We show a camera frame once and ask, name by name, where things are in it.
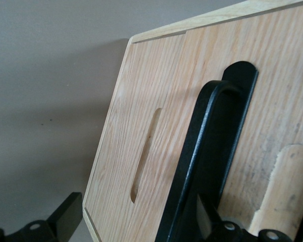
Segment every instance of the wood edge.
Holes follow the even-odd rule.
[[[158,39],[185,33],[188,30],[209,25],[248,18],[276,10],[303,5],[303,0],[247,0],[176,23],[149,30],[132,37],[132,43]]]
[[[101,237],[96,231],[91,216],[86,208],[83,209],[83,218],[94,242],[102,242]]]
[[[117,89],[118,89],[118,86],[119,86],[119,81],[122,77],[122,72],[123,72],[123,69],[124,69],[124,66],[125,66],[125,63],[126,63],[126,60],[127,60],[127,56],[128,56],[128,53],[129,53],[131,43],[132,43],[132,37],[128,41],[128,44],[127,44],[127,47],[126,47],[126,50],[125,50],[125,54],[124,54],[124,57],[123,57],[123,60],[122,60],[122,63],[121,63],[121,67],[120,67],[120,70],[119,70],[119,74],[118,74],[118,77],[117,77],[117,80],[116,80],[116,83],[115,83],[115,88],[114,88],[113,95],[112,95],[112,98],[111,98],[110,106],[109,106],[109,109],[107,111],[107,115],[106,115],[106,118],[105,118],[103,130],[102,130],[102,133],[101,133],[101,138],[100,138],[99,145],[97,147],[96,155],[95,155],[95,158],[94,158],[94,162],[93,162],[93,165],[92,165],[91,174],[90,174],[87,186],[86,186],[86,191],[85,191],[85,195],[84,195],[84,199],[83,199],[83,207],[84,208],[85,208],[88,193],[90,191],[90,187],[91,187],[93,175],[94,175],[95,168],[96,168],[96,163],[97,163],[97,160],[98,160],[98,157],[99,157],[99,154],[100,154],[101,146],[103,144],[104,135],[105,135],[105,132],[106,132],[106,127],[107,127],[107,124],[108,124],[108,121],[109,121],[109,118],[110,118],[110,114],[111,114],[112,107],[113,107],[113,104],[114,104],[115,96],[116,96]]]

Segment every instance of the gray wall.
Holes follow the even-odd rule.
[[[128,38],[238,2],[0,1],[0,227],[85,191]]]

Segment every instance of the black clamp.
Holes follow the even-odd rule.
[[[222,221],[209,198],[204,194],[197,196],[197,221],[203,238],[199,242],[292,242],[284,233],[263,229],[258,237],[231,221]]]
[[[236,62],[225,69],[222,81],[210,81],[202,88],[156,242],[291,241],[276,230],[262,230],[255,237],[233,222],[222,221],[216,212],[258,74],[251,63]],[[295,241],[302,237],[303,226],[300,226]]]
[[[71,193],[47,220],[33,221],[7,236],[0,229],[0,242],[67,242],[82,217],[82,194]]]

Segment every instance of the light wood surface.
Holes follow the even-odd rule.
[[[277,199],[277,156],[303,146],[303,6],[128,47],[84,201],[100,241],[154,241],[198,93],[237,61],[260,73],[219,213],[248,229]]]
[[[232,6],[136,34],[132,37],[132,43],[169,35],[177,35],[185,33],[187,30],[276,11],[296,4],[303,4],[303,0],[247,0]]]
[[[152,193],[141,187],[152,162],[146,160],[140,170],[139,163],[146,159],[144,147],[149,146],[148,153],[156,150],[150,147],[148,130],[159,127],[159,122],[153,124],[153,116],[164,105],[182,41],[183,36],[176,36],[129,47],[84,204],[101,241],[126,241],[134,209],[141,203],[146,206],[140,199]],[[133,202],[137,172],[142,178]]]
[[[302,217],[303,145],[288,145],[277,156],[267,191],[249,232],[257,235],[262,228],[274,227],[287,234],[296,234]]]

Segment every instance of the screw head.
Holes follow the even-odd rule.
[[[235,226],[232,223],[226,223],[224,224],[224,227],[228,230],[235,230]]]
[[[279,236],[275,232],[272,232],[272,231],[268,231],[266,235],[269,239],[272,239],[272,240],[279,239]]]
[[[40,224],[35,223],[35,224],[30,226],[30,230],[35,230],[35,229],[38,229],[39,227],[40,227]]]

